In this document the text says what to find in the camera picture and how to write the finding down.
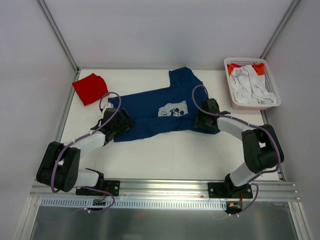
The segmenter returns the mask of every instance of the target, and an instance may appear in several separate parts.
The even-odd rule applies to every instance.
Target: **orange cloth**
[[[260,64],[254,63],[253,68],[259,76],[265,74],[265,65],[263,63],[260,63]]]
[[[228,64],[227,67],[228,67],[229,76],[231,75],[231,73],[234,70],[234,68],[241,68],[240,65],[235,64],[235,63]]]

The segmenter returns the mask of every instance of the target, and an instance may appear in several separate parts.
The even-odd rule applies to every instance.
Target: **white towel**
[[[276,96],[266,89],[265,75],[258,75],[251,65],[234,68],[230,80],[234,98],[238,103],[277,103]]]

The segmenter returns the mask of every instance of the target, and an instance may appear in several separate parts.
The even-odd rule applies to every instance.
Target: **black mounting plate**
[[[120,181],[115,181],[115,180],[104,180],[103,181],[103,188],[100,190],[105,190],[112,194],[114,197],[119,196],[119,190],[120,190]],[[75,195],[78,196],[102,196],[104,195],[102,192],[97,192],[97,191],[90,191],[85,188],[79,188],[76,189]]]
[[[210,199],[240,199],[241,193],[243,199],[252,199],[254,196],[252,194],[251,185],[247,184],[244,188],[235,191],[231,197],[224,194],[224,183],[223,182],[208,182],[208,193]]]

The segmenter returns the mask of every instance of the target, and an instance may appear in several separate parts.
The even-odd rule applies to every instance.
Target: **gray floor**
[[[48,221],[76,208],[41,207]],[[59,223],[37,218],[33,240],[297,240],[287,203],[256,202],[239,218],[221,211],[117,209],[79,211]]]

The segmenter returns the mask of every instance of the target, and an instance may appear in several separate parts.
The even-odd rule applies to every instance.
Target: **perforated metal strip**
[[[67,208],[101,208],[93,206],[94,198],[72,197],[43,197],[41,206],[44,207],[67,207]],[[118,209],[182,209],[182,210],[218,210],[227,208],[226,201],[199,201],[199,200],[153,200],[153,199],[118,199],[113,208]]]

